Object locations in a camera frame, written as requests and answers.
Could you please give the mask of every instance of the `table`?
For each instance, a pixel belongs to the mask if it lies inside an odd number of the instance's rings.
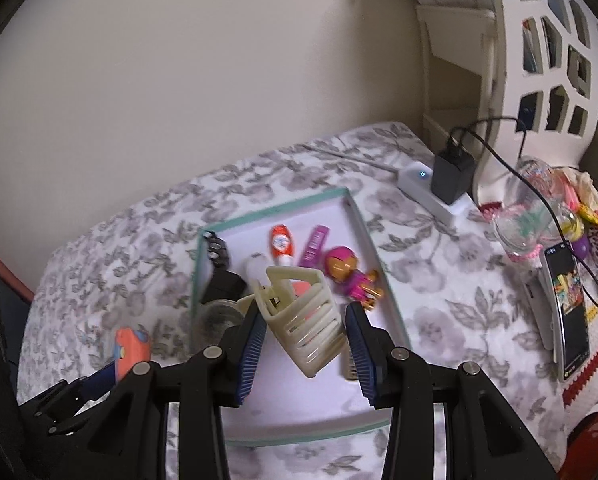
[[[313,143],[396,168],[405,155],[428,166],[433,160],[401,123]],[[160,364],[186,360],[190,276],[203,227],[341,186],[364,216],[415,352],[449,367],[479,363],[558,468],[567,438],[561,386],[514,269],[479,210],[450,229],[400,193],[391,172],[298,145],[157,193],[55,251],[24,334],[19,402],[109,362],[120,326],[147,330]],[[177,478],[177,408],[169,417],[169,478]],[[445,478],[441,417],[438,426],[436,472]],[[378,479],[387,435],[383,428],[288,446],[229,447],[228,459],[233,479]]]

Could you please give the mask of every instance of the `beige wall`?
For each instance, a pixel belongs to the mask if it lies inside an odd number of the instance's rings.
[[[243,156],[421,122],[414,0],[27,0],[0,38],[0,257]]]

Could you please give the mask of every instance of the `pink and gold figurine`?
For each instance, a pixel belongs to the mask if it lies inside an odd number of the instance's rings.
[[[366,310],[372,310],[383,296],[383,290],[375,287],[377,271],[364,274],[358,270],[359,259],[351,249],[344,246],[331,249],[326,253],[324,263],[326,276],[341,284],[343,294],[360,302]]]

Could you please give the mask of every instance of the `black charger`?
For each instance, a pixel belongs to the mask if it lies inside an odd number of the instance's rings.
[[[448,139],[445,148],[435,155],[430,190],[447,205],[467,192],[476,169],[474,157]]]

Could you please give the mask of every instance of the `silver rivet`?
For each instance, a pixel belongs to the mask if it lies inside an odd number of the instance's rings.
[[[405,361],[408,357],[410,357],[410,352],[408,352],[405,348],[397,346],[393,348],[393,351],[390,352],[390,355],[393,356],[397,361]]]
[[[133,366],[133,373],[135,375],[145,375],[150,371],[150,363],[148,361],[141,361]]]
[[[466,372],[468,375],[476,375],[481,371],[481,367],[477,365],[474,361],[468,361],[463,363],[463,371]]]
[[[223,350],[219,346],[209,346],[204,350],[204,357],[208,359],[217,359],[221,357],[221,354],[223,354]]]

